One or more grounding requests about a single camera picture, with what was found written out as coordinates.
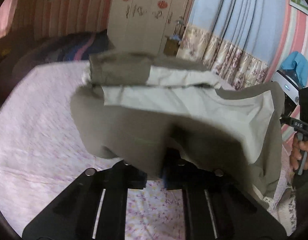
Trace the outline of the right hand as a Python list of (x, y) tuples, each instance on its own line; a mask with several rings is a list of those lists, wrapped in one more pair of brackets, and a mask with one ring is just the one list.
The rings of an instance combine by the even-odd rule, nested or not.
[(292, 143), (292, 151), (290, 155), (290, 165), (293, 170), (297, 170), (299, 168), (299, 163), (302, 159), (302, 155), (300, 151), (307, 152), (307, 158), (304, 165), (304, 170), (308, 170), (308, 141), (299, 141), (297, 136), (295, 135)]

